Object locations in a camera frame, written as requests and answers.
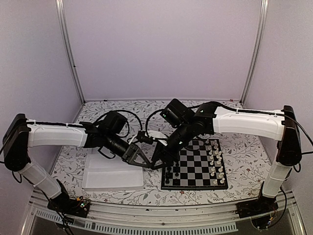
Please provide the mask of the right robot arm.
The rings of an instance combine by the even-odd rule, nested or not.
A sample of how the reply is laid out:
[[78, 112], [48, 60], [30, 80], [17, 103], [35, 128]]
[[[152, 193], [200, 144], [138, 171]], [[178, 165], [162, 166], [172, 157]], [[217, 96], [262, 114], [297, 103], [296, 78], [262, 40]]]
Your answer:
[[162, 144], [158, 157], [173, 160], [198, 135], [235, 133], [277, 141], [276, 157], [262, 183], [261, 196], [253, 202], [256, 213], [264, 213], [271, 207], [271, 199], [276, 197], [291, 168], [302, 159], [300, 125], [288, 105], [281, 110], [262, 111], [231, 108], [216, 101], [186, 107], [173, 99], [159, 113], [175, 130], [168, 137], [159, 131], [146, 130], [147, 137]]

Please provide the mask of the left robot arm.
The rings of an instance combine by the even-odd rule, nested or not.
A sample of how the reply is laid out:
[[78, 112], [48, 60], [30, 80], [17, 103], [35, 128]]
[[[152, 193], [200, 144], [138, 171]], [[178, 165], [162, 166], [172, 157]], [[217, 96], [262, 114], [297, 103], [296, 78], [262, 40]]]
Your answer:
[[37, 122], [27, 119], [25, 114], [17, 114], [3, 137], [4, 165], [39, 188], [61, 212], [69, 212], [73, 203], [66, 189], [31, 159], [29, 148], [106, 148], [129, 165], [149, 168], [151, 163], [141, 148], [127, 143], [118, 135], [126, 123], [127, 119], [114, 111], [110, 111], [103, 120], [80, 123]]

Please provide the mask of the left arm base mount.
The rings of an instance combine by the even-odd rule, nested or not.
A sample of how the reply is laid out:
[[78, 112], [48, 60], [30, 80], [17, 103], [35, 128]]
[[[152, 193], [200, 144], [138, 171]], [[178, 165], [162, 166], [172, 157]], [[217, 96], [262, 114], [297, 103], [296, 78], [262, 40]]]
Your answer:
[[90, 209], [90, 200], [84, 199], [82, 196], [73, 199], [66, 195], [59, 195], [49, 200], [47, 208], [59, 213], [87, 218]]

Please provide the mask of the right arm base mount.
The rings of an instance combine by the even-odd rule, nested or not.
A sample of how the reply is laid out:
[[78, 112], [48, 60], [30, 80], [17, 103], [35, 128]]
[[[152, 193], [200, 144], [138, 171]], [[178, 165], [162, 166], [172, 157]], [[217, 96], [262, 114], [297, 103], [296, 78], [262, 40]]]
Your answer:
[[258, 198], [236, 204], [235, 213], [240, 218], [252, 217], [252, 225], [259, 230], [269, 228], [277, 215], [276, 198]]

